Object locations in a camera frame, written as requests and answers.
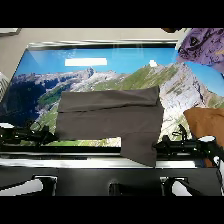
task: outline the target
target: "dark gray garment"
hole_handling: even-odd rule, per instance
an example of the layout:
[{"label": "dark gray garment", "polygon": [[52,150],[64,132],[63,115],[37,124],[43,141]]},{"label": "dark gray garment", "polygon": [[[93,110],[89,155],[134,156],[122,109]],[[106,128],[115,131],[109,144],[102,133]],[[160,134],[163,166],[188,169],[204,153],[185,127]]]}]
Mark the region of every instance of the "dark gray garment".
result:
[{"label": "dark gray garment", "polygon": [[62,92],[56,135],[60,140],[121,137],[121,156],[155,166],[163,107],[159,87],[139,90]]}]

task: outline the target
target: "mountain image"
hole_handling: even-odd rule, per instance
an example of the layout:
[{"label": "mountain image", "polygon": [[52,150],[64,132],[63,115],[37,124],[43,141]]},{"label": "mountain image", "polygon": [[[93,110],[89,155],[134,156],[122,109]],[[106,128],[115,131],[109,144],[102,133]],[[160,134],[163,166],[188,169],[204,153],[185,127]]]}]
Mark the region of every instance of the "mountain image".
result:
[{"label": "mountain image", "polygon": [[[182,124],[190,136],[189,127],[183,115],[187,109],[192,107],[224,108],[224,97],[210,92],[197,79],[188,65],[174,63],[157,67],[145,65],[133,74],[116,74],[114,71],[97,72],[93,68],[88,68],[67,73],[19,75],[13,78],[7,96],[8,102],[10,98],[17,97],[17,103],[13,105],[6,103],[7,106],[3,106],[4,108],[0,110],[5,111],[1,119],[2,117],[4,121],[9,119],[8,122],[10,122],[14,114],[13,122],[23,126],[29,117],[36,121],[32,125],[33,129],[39,129],[39,125],[42,127],[49,125],[50,131],[54,133],[62,91],[131,90],[157,85],[160,86],[160,100],[164,107],[160,139],[163,135],[169,135],[171,139],[179,140],[180,136],[171,135],[173,131],[178,131],[178,124]],[[120,146],[121,141],[120,138],[113,138],[52,142],[49,145]]]}]

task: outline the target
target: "purple patterned fabric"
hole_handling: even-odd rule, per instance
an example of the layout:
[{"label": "purple patterned fabric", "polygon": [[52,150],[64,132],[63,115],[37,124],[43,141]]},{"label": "purple patterned fabric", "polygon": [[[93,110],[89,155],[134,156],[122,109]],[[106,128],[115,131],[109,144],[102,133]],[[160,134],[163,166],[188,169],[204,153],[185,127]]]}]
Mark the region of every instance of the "purple patterned fabric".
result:
[{"label": "purple patterned fabric", "polygon": [[224,28],[193,28],[178,50],[177,61],[192,61],[224,72]]}]

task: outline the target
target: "monitor screen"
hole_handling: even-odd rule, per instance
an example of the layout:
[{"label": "monitor screen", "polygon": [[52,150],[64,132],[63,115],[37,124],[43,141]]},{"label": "monitor screen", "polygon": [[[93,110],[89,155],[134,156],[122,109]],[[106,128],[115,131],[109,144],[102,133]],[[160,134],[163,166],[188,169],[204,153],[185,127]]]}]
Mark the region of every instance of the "monitor screen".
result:
[{"label": "monitor screen", "polygon": [[[0,122],[54,133],[63,91],[131,90],[160,86],[161,136],[178,131],[194,106],[224,107],[224,79],[210,67],[176,62],[173,47],[27,49],[1,102]],[[52,142],[51,146],[121,146],[118,138]]]}]

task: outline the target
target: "blue sky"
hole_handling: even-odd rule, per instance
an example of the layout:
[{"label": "blue sky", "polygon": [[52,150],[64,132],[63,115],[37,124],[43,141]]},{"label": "blue sky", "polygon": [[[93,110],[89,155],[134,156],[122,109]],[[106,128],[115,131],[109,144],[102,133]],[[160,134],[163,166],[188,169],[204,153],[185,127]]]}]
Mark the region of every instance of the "blue sky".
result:
[{"label": "blue sky", "polygon": [[[106,58],[106,66],[92,66],[96,71],[113,70],[117,74],[131,74],[143,65],[154,60],[157,64],[168,65],[176,62],[177,51],[174,48],[109,48],[109,49],[69,49],[26,51],[15,73],[46,74],[70,72],[86,69],[87,66],[65,66],[67,58]],[[214,69],[187,62],[195,75],[209,90],[224,96],[224,79]]]}]

